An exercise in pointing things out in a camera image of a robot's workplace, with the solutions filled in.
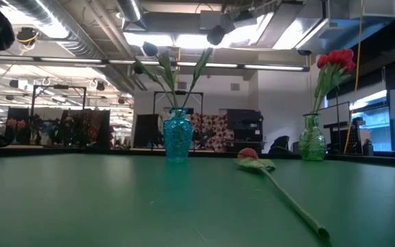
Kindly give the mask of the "blue glass vase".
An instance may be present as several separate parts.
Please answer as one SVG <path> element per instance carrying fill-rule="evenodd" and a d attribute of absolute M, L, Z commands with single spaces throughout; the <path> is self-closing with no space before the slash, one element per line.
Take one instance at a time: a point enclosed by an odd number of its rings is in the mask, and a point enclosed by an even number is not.
<path fill-rule="evenodd" d="M 169 161 L 185 161 L 191 149 L 192 123 L 187 119 L 185 108 L 172 108 L 171 118 L 163 122 L 166 156 Z"/>

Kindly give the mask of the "dark red artificial tulip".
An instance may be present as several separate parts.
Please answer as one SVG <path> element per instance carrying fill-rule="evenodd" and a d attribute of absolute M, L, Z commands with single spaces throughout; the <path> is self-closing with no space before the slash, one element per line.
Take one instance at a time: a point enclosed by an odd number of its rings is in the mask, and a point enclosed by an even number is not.
<path fill-rule="evenodd" d="M 306 210 L 304 210 L 302 206 L 294 200 L 272 176 L 272 171 L 276 169 L 276 166 L 271 160 L 259 158 L 258 153 L 252 148 L 244 148 L 237 154 L 235 163 L 238 165 L 238 168 L 242 170 L 258 172 L 267 176 L 285 202 L 301 217 L 301 219 L 317 234 L 317 236 L 325 242 L 330 241 L 331 236 L 327 229 Z"/>

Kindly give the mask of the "green glass vase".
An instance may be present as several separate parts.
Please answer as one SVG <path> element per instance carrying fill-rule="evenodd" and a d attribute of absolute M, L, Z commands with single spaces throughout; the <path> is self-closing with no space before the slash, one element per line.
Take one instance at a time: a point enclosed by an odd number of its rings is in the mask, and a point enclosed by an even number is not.
<path fill-rule="evenodd" d="M 298 149 L 302 160 L 323 161 L 326 156 L 326 139 L 319 128 L 318 114 L 305 114 L 304 130 L 300 135 Z"/>

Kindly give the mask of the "red patterned panel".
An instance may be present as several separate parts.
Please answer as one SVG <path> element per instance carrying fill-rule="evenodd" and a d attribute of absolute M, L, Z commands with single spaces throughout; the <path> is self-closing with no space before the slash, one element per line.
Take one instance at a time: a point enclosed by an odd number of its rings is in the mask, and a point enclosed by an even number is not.
<path fill-rule="evenodd" d="M 228 128 L 227 115 L 193 113 L 189 120 L 193 127 L 193 149 L 226 152 L 228 143 L 235 139 L 234 131 Z"/>

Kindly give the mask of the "black equipment shelf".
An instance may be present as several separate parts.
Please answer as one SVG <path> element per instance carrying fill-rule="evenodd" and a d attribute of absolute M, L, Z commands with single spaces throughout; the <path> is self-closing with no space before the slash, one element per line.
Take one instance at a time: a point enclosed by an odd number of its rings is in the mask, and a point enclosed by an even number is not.
<path fill-rule="evenodd" d="M 226 140 L 227 152 L 251 148 L 261 153 L 264 145 L 263 116 L 259 110 L 228 109 L 227 127 L 233 131 L 233 140 Z"/>

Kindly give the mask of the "black screen panel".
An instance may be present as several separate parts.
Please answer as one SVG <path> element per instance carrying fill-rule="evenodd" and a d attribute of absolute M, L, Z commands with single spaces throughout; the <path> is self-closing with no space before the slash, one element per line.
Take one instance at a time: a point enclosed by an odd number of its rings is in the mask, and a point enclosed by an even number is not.
<path fill-rule="evenodd" d="M 158 115 L 137 115 L 134 131 L 135 148 L 154 147 L 158 144 Z"/>

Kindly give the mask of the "black office chair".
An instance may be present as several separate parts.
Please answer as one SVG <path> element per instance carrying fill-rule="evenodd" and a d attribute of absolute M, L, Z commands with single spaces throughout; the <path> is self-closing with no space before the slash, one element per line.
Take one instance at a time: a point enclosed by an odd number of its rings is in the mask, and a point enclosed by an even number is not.
<path fill-rule="evenodd" d="M 289 136 L 281 136 L 274 140 L 268 154 L 290 154 L 289 150 Z"/>

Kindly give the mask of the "long light bar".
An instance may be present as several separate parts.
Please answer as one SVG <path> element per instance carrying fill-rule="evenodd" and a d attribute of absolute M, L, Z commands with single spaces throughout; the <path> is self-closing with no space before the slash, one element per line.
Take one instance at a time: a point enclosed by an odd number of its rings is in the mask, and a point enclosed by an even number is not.
<path fill-rule="evenodd" d="M 0 64 L 10 62 L 19 62 L 21 64 L 29 63 L 53 63 L 53 64 L 82 64 L 87 67 L 103 65 L 132 65 L 133 60 L 111 60 L 111 59 L 89 59 L 89 58 L 57 58 L 57 57 L 39 57 L 39 56 L 4 56 L 0 55 Z M 274 64 L 230 64 L 207 62 L 206 67 L 216 69 L 247 69 L 262 71 L 294 71 L 308 72 L 308 67 L 286 66 Z"/>

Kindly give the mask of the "green table mat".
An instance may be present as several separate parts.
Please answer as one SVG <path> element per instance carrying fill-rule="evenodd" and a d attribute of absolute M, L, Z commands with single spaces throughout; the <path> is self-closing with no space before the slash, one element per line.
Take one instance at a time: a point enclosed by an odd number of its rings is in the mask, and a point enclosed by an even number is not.
<path fill-rule="evenodd" d="M 395 247 L 395 167 L 0 157 L 0 247 Z"/>

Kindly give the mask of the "distant robot station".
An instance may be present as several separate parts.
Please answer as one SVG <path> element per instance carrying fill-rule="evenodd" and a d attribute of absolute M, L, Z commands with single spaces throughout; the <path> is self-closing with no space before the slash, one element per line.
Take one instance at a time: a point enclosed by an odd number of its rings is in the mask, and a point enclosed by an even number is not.
<path fill-rule="evenodd" d="M 109 110 L 39 108 L 29 117 L 31 143 L 108 149 L 112 139 Z"/>

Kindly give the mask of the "black rack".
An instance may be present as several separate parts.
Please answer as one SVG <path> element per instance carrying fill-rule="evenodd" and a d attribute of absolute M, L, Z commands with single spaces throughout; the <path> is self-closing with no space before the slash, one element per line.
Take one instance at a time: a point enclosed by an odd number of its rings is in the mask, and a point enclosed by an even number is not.
<path fill-rule="evenodd" d="M 360 126 L 364 125 L 365 121 L 362 117 L 355 117 L 348 129 L 346 146 L 344 147 L 345 154 L 362 154 L 362 142 L 360 134 Z"/>

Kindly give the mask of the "black monitor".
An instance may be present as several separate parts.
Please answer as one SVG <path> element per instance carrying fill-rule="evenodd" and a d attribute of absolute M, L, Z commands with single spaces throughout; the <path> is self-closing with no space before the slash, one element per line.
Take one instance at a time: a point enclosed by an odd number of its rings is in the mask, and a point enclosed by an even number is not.
<path fill-rule="evenodd" d="M 29 144 L 29 110 L 27 108 L 9 108 L 4 135 L 12 144 Z"/>

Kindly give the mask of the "black rig frame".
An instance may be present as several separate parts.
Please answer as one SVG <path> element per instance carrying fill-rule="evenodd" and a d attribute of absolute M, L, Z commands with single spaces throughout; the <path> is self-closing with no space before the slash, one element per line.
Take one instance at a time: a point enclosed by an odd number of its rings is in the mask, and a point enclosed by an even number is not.
<path fill-rule="evenodd" d="M 59 94 L 59 91 L 75 90 L 83 92 L 82 101 L 71 101 L 68 94 Z M 32 142 L 45 146 L 62 146 L 80 148 L 88 141 L 86 120 L 86 92 L 85 86 L 69 86 L 63 84 L 34 85 L 32 102 L 29 114 L 29 126 Z M 36 103 L 40 96 L 49 96 L 53 104 L 43 105 Z M 41 117 L 37 111 L 44 108 L 46 113 L 54 110 L 62 112 L 55 117 Z"/>
<path fill-rule="evenodd" d="M 191 94 L 193 95 L 193 98 L 195 99 L 195 95 L 199 95 L 201 97 L 201 100 L 199 101 L 200 103 L 200 114 L 203 113 L 203 101 L 204 101 L 204 94 L 203 92 L 191 92 Z M 153 92 L 153 100 L 152 100 L 152 114 L 156 113 L 156 104 L 157 102 L 166 97 L 168 98 L 170 95 L 173 95 L 173 93 L 171 91 L 154 91 Z M 175 96 L 187 96 L 188 93 L 186 91 L 180 91 L 177 90 L 175 91 Z M 186 116 L 190 117 L 192 114 L 194 113 L 194 110 L 192 108 L 187 108 L 187 113 Z M 199 130 L 193 130 L 192 131 L 192 142 L 197 141 L 199 139 L 199 135 L 201 135 L 202 133 L 202 128 L 199 128 Z"/>

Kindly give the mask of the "silver ventilation duct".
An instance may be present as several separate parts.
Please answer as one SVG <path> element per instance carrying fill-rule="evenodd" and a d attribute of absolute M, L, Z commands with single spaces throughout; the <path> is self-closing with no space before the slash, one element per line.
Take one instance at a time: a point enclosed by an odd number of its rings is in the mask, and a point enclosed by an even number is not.
<path fill-rule="evenodd" d="M 105 60 L 106 55 L 58 0 L 2 0 L 33 21 L 39 30 L 76 58 Z"/>

